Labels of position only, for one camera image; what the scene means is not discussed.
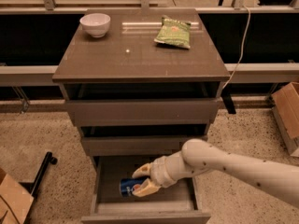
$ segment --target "brown cabinet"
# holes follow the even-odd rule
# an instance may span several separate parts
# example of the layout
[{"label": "brown cabinet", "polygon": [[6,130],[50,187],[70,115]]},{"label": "brown cabinet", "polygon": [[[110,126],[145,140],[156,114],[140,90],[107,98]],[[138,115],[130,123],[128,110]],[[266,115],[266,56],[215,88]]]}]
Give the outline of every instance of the brown cabinet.
[{"label": "brown cabinet", "polygon": [[[82,221],[206,223],[192,179],[143,199],[118,191],[138,165],[190,138],[207,139],[229,74],[205,27],[192,9],[88,12],[110,15],[108,33],[94,39],[79,26],[53,77],[97,172],[91,215]],[[154,43],[164,14],[192,22],[191,49]]]}]

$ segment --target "white robotic arm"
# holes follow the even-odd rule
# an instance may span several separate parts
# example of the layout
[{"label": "white robotic arm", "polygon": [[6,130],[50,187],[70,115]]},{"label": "white robotic arm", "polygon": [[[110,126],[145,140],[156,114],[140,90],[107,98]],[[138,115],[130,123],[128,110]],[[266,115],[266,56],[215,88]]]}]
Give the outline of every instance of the white robotic arm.
[{"label": "white robotic arm", "polygon": [[299,208],[299,167],[224,152],[200,139],[191,139],[180,152],[138,168],[133,178],[149,178],[133,194],[138,197],[150,195],[176,184],[181,178],[210,170],[232,175]]}]

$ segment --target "blue can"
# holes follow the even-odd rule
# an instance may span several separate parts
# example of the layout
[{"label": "blue can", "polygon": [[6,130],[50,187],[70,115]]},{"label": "blue can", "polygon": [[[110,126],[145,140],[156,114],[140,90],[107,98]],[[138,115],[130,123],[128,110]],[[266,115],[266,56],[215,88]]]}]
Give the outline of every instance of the blue can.
[{"label": "blue can", "polygon": [[147,176],[139,178],[124,178],[120,182],[120,193],[122,197],[133,196],[133,191],[140,187],[140,185],[147,179]]}]

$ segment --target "bowl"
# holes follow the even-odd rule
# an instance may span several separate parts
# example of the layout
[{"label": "bowl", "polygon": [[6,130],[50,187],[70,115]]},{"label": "bowl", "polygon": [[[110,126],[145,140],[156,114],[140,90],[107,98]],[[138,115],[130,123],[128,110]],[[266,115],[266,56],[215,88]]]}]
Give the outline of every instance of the bowl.
[{"label": "bowl", "polygon": [[92,37],[102,37],[110,27],[111,18],[104,13],[92,13],[80,19],[83,30]]}]

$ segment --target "gray floor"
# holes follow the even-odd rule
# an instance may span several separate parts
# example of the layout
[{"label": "gray floor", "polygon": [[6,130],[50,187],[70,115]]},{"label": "gray floor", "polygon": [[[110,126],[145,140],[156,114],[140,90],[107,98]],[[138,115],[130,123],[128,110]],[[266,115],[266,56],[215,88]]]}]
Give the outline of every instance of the gray floor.
[{"label": "gray floor", "polygon": [[[62,101],[20,105],[0,103],[0,166],[18,181],[32,181],[47,151],[58,158],[51,166],[33,205],[32,224],[79,223],[89,215],[95,172],[80,146],[79,134]],[[226,151],[299,165],[279,134],[271,109],[238,103],[236,115],[220,109],[209,142]],[[201,208],[219,223],[298,223],[299,211],[220,172],[197,177]]]}]

